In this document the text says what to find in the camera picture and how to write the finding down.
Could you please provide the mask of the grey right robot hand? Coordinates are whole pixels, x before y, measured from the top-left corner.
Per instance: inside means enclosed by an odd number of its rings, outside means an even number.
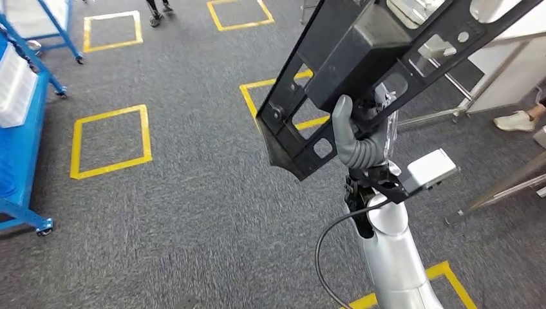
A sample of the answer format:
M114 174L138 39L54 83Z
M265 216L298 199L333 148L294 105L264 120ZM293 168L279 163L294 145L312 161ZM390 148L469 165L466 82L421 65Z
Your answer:
M397 138L398 113L364 132L351 119L353 100L341 95L331 114L335 147L340 161L350 169L368 169L385 164Z

